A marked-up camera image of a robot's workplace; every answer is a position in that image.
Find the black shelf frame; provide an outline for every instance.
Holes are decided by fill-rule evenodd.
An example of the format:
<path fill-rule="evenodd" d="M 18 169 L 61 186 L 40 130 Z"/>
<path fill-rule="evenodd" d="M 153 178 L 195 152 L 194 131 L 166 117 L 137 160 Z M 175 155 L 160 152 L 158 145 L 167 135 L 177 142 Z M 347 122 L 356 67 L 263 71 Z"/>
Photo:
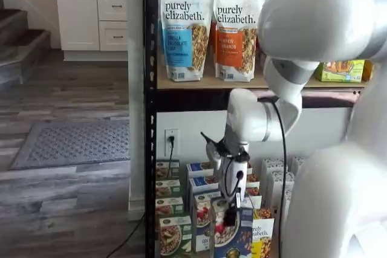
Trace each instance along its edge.
<path fill-rule="evenodd" d="M 158 0 L 143 0 L 144 45 L 144 143 L 145 143 L 145 257 L 155 257 L 155 169 L 158 112 L 218 111 L 227 109 L 231 88 L 157 89 Z M 266 93 L 268 89 L 251 89 Z M 307 88 L 303 90 L 303 108 L 351 108 L 363 88 Z M 331 92 L 311 96 L 308 92 Z"/>

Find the pumpkin cinnamon granola bag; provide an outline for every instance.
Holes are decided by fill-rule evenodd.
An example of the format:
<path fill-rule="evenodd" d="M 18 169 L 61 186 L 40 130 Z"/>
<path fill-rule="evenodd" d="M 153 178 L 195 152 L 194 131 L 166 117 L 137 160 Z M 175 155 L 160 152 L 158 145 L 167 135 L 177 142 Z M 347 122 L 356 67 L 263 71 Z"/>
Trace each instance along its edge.
<path fill-rule="evenodd" d="M 214 0 L 216 71 L 225 81 L 254 78 L 258 18 L 265 0 Z"/>

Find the cabinet drawer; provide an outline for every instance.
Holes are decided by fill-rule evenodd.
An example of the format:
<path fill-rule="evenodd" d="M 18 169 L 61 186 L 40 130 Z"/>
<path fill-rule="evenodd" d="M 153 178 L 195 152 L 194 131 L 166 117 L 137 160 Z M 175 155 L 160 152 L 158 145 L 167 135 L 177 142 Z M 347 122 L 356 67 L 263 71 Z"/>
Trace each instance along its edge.
<path fill-rule="evenodd" d="M 100 21 L 99 40 L 101 51 L 128 50 L 126 21 Z"/>
<path fill-rule="evenodd" d="M 126 21 L 126 0 L 98 0 L 100 21 Z"/>

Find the electrical outlet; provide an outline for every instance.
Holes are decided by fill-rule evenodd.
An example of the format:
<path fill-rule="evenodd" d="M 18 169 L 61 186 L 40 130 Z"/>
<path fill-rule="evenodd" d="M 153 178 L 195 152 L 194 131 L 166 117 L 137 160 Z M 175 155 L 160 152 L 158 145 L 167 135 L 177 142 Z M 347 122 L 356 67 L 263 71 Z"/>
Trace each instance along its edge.
<path fill-rule="evenodd" d="M 172 150 L 172 144 L 168 140 L 168 138 L 170 136 L 175 137 L 174 151 L 172 152 L 172 159 L 173 159 L 179 155 L 179 129 L 165 129 L 165 132 L 164 132 L 164 144 L 165 144 L 164 156 L 166 158 L 170 157 L 171 150 Z"/>

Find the granola bag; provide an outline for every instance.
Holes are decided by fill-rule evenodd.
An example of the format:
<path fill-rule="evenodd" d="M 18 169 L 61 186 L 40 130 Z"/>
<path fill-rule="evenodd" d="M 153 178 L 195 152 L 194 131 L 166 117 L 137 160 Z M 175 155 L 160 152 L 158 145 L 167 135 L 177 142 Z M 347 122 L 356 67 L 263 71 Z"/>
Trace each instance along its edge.
<path fill-rule="evenodd" d="M 161 0 L 161 24 L 168 78 L 199 81 L 203 76 L 213 0 Z"/>
<path fill-rule="evenodd" d="M 225 81 L 254 78 L 258 18 L 265 0 L 214 0 L 216 71 Z"/>

